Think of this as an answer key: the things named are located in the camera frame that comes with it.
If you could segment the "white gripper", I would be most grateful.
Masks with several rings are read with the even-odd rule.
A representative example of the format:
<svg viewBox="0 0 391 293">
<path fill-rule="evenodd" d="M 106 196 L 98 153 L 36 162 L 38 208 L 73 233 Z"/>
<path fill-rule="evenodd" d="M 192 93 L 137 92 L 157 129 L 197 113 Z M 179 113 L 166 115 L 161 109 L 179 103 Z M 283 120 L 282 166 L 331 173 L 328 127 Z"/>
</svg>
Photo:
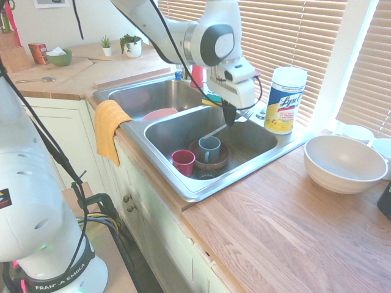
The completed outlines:
<svg viewBox="0 0 391 293">
<path fill-rule="evenodd" d="M 236 109 L 244 109 L 254 105 L 255 84 L 252 79 L 236 84 L 230 81 L 208 78 L 208 88 L 223 100 L 222 111 L 226 126 L 232 127 L 234 125 Z"/>
</svg>

